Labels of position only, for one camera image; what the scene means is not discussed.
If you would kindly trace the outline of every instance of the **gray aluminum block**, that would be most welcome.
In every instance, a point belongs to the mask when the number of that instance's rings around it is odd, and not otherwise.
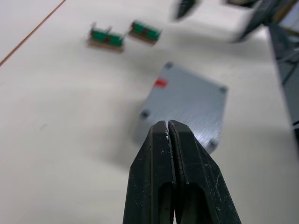
[[[177,120],[190,127],[208,153],[219,143],[227,89],[167,63],[138,117],[134,140],[142,144],[152,125]]]

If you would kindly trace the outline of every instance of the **white table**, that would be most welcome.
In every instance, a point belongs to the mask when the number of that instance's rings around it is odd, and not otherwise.
[[[2,0],[0,61],[2,61],[62,0]]]
[[[162,66],[229,87],[212,154],[244,224],[299,220],[298,151],[267,30],[228,43],[247,12],[204,2],[171,23],[173,1],[69,0],[0,68],[0,223],[122,223],[131,134]],[[163,28],[153,48],[86,47],[89,25]]]

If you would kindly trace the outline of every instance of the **orange line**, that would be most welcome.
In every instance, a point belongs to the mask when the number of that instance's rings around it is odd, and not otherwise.
[[[23,43],[25,43],[26,42],[26,40],[28,40],[39,28],[40,28],[40,26],[41,25],[43,25],[43,23],[44,22],[46,22],[47,21],[47,19],[48,18],[50,18],[50,16],[52,16],[55,12],[56,12],[56,10],[59,8],[59,7],[61,7],[62,6],[62,4],[64,4],[64,2],[65,2],[66,0],[63,0],[56,8],[54,8],[54,10],[52,11],[52,12],[50,12],[50,14],[49,15],[47,15],[47,17],[46,18],[44,18],[43,19],[43,21],[41,21],[40,22],[40,24],[38,24],[37,25],[37,27],[35,27],[34,28],[34,30],[32,30],[31,31],[31,33],[30,34],[28,34],[19,44],[18,44],[18,46],[16,46],[1,62],[0,62],[0,67],[11,57],[11,55],[13,55],[14,54],[14,52],[16,52],[19,48],[20,48],[20,46],[22,46],[23,45]]]

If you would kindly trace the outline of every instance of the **brown base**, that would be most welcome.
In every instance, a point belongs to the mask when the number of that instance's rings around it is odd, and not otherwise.
[[[154,41],[154,40],[151,40],[151,39],[146,38],[146,37],[144,37],[144,36],[141,36],[140,34],[135,33],[133,30],[131,30],[131,31],[129,32],[129,35],[132,36],[132,37],[134,37],[134,38],[136,38],[136,39],[139,39],[139,40],[141,40],[141,41],[144,41],[144,42],[146,42],[146,43],[149,43],[149,44],[151,44],[151,45],[155,45],[155,44],[157,43],[157,41]]]
[[[102,43],[102,42],[94,41],[94,40],[91,40],[91,39],[88,40],[88,43],[89,43],[89,45],[92,45],[92,46],[106,48],[106,49],[109,49],[109,50],[118,51],[120,53],[124,51],[124,47],[123,46],[120,46],[120,47],[113,46],[113,45],[109,45],[107,43]]]

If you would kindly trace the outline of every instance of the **red label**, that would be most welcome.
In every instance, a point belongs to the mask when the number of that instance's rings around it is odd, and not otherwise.
[[[105,43],[109,43],[109,42],[110,42],[110,40],[111,40],[111,38],[110,38],[110,37],[106,37],[106,39],[104,40],[104,42],[105,42]]]
[[[141,34],[142,34],[142,35],[146,35],[147,32],[148,32],[148,30],[147,30],[147,29],[144,29],[144,30],[141,32]]]
[[[168,81],[162,78],[157,79],[155,82],[154,86],[155,87],[160,87],[160,88],[165,88],[168,84]]]

